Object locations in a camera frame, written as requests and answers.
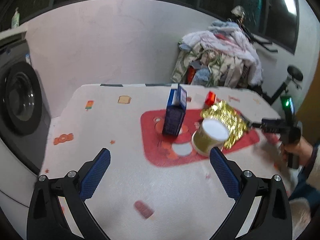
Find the human hand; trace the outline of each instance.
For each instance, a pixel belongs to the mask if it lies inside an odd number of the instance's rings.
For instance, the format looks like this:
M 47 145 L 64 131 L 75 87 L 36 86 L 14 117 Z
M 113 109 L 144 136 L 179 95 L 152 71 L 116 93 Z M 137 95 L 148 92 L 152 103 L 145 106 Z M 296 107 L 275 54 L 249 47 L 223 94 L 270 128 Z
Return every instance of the human hand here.
M 309 161 L 313 147 L 301 136 L 300 141 L 296 144 L 281 144 L 280 145 L 282 158 L 285 162 L 288 161 L 288 153 L 293 153 L 299 156 L 299 165 L 305 166 Z

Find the bicycle seat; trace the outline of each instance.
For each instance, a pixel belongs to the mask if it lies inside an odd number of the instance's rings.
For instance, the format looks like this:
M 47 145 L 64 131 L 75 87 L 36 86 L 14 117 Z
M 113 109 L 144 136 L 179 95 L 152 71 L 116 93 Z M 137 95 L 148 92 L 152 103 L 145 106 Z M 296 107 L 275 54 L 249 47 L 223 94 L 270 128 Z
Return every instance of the bicycle seat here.
M 300 71 L 300 69 L 298 69 L 297 67 L 295 67 L 293 65 L 289 65 L 287 68 L 287 72 L 289 73 L 290 76 L 292 76 L 292 78 L 294 78 L 298 81 L 303 80 L 303 74 Z

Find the blue box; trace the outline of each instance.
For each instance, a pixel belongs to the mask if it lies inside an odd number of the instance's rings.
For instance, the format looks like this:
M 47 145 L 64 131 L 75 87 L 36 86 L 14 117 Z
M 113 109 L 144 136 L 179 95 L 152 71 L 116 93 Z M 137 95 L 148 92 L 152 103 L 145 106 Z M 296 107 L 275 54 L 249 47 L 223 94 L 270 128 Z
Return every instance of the blue box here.
M 170 91 L 162 133 L 178 136 L 186 110 L 187 92 L 178 85 L 178 89 Z

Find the washing machine drum window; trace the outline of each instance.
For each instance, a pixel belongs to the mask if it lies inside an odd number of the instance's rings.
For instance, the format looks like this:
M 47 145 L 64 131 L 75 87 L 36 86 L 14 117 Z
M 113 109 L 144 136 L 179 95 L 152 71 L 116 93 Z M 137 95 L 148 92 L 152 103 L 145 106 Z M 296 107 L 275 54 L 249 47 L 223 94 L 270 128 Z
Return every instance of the washing machine drum window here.
M 14 131 L 27 135 L 37 129 L 42 114 L 42 96 L 31 65 L 18 62 L 11 67 L 6 80 L 4 101 Z

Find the table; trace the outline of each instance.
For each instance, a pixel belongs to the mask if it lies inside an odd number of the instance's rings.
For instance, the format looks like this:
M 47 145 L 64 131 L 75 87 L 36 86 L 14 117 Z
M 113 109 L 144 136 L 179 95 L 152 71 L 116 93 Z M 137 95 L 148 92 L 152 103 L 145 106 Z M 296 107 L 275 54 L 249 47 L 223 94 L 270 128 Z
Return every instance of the table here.
M 111 164 L 85 203 L 111 239 L 207 240 L 228 215 L 234 200 L 228 198 L 209 160 L 195 154 L 188 141 L 209 90 L 251 121 L 279 117 L 249 90 L 183 87 L 191 97 L 189 117 L 175 145 L 156 141 L 171 89 L 167 86 L 84 85 L 75 91 L 54 127 L 41 170 L 49 178 L 77 171 L 103 147 L 110 150 Z M 255 130 L 226 157 L 258 177 L 280 174 L 290 194 L 294 185 L 274 139 Z M 166 148 L 176 155 L 166 154 Z M 59 198 L 71 230 L 81 236 L 65 199 Z M 248 231 L 259 201 L 257 197 L 238 236 Z

